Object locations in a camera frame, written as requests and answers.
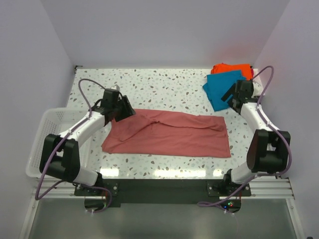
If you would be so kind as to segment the folded magenta t shirt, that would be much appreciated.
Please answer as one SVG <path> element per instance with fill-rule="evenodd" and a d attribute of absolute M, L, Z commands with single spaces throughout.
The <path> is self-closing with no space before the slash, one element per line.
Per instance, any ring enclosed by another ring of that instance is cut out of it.
<path fill-rule="evenodd" d="M 251 70 L 251 79 L 252 79 L 254 77 L 254 69 L 251 68 L 250 70 Z"/>

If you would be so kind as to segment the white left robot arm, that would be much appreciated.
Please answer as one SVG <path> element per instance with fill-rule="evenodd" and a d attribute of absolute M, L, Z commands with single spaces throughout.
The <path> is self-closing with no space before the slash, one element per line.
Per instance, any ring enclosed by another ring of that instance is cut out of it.
<path fill-rule="evenodd" d="M 103 191 L 101 174 L 80 162 L 80 147 L 109 122 L 119 122 L 135 114 L 128 97 L 116 89 L 105 89 L 103 97 L 71 128 L 44 139 L 39 171 L 62 181 L 84 184 L 91 195 Z"/>

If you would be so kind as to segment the aluminium table frame rail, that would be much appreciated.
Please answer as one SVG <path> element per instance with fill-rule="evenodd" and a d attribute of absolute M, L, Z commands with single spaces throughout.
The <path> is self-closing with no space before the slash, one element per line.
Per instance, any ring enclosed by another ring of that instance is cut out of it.
<path fill-rule="evenodd" d="M 289 178 L 284 174 L 292 163 L 290 134 L 275 126 L 261 103 L 248 103 L 243 116 L 254 133 L 247 152 L 247 164 L 255 178 L 250 181 L 252 196 L 294 199 Z"/>

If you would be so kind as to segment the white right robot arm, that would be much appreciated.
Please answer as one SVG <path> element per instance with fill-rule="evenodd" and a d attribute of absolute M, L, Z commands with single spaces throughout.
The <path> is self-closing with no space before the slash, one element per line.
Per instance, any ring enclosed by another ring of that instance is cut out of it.
<path fill-rule="evenodd" d="M 248 184 L 256 177 L 280 175 L 291 165 L 290 133 L 270 121 L 262 109 L 260 97 L 253 93 L 252 81 L 238 80 L 221 98 L 246 120 L 254 133 L 246 162 L 224 175 L 222 190 L 229 196 L 238 192 L 240 185 Z"/>

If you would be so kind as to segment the white plastic basket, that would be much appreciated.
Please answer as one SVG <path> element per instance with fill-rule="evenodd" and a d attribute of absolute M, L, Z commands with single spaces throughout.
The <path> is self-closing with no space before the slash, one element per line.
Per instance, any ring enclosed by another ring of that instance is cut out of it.
<path fill-rule="evenodd" d="M 88 117 L 89 112 L 79 109 L 54 108 L 47 110 L 40 121 L 39 128 L 31 149 L 29 161 L 26 167 L 26 174 L 31 178 L 40 178 L 41 156 L 45 138 L 49 134 L 64 137 L 76 125 L 83 120 L 85 121 L 76 128 L 68 139 L 74 139 L 79 146 L 80 170 L 75 175 L 75 179 L 67 181 L 94 185 L 98 173 L 89 169 L 87 166 L 89 158 L 89 146 L 91 144 L 92 135 L 105 126 L 105 117 L 98 112 L 93 112 Z"/>

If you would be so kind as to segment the blue t shirt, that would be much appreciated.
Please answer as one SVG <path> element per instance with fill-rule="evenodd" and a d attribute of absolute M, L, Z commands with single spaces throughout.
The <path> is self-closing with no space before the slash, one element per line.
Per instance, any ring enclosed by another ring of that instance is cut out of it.
<path fill-rule="evenodd" d="M 202 87 L 215 112 L 229 108 L 221 98 L 238 80 L 246 80 L 240 70 L 207 75 Z"/>

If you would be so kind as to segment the folded orange t shirt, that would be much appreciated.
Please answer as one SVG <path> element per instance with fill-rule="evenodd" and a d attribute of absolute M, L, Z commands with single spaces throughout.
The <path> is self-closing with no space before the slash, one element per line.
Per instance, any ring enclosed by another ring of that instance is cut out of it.
<path fill-rule="evenodd" d="M 213 66 L 211 69 L 211 74 L 224 73 L 230 71 L 241 71 L 243 77 L 246 80 L 251 80 L 251 65 L 250 64 L 236 64 L 229 65 L 225 63 L 219 63 Z"/>

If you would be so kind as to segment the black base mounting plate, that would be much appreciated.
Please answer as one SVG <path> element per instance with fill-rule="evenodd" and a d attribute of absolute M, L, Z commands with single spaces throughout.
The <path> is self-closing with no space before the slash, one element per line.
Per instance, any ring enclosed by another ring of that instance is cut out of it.
<path fill-rule="evenodd" d="M 214 204 L 222 198 L 221 207 L 238 211 L 240 198 L 252 195 L 248 184 L 229 179 L 103 179 L 96 186 L 77 185 L 74 194 L 84 197 L 85 208 L 94 212 L 123 204 Z"/>

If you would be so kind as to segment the folded white t shirt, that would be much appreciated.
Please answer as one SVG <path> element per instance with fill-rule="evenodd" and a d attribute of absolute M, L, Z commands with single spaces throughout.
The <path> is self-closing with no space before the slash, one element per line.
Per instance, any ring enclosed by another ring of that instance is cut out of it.
<path fill-rule="evenodd" d="M 253 69 L 253 73 L 254 73 L 254 79 L 253 79 L 254 92 L 253 92 L 252 96 L 258 97 L 261 95 L 264 87 L 263 87 L 263 84 L 261 82 L 260 76 L 256 77 L 256 75 L 259 73 L 258 69 Z"/>

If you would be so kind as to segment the salmon pink t shirt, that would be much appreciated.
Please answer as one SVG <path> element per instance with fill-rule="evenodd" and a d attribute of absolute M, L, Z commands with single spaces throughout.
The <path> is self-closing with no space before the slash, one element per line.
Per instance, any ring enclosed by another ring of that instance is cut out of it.
<path fill-rule="evenodd" d="M 229 158 L 223 117 L 137 109 L 134 116 L 115 120 L 101 145 L 106 153 Z"/>

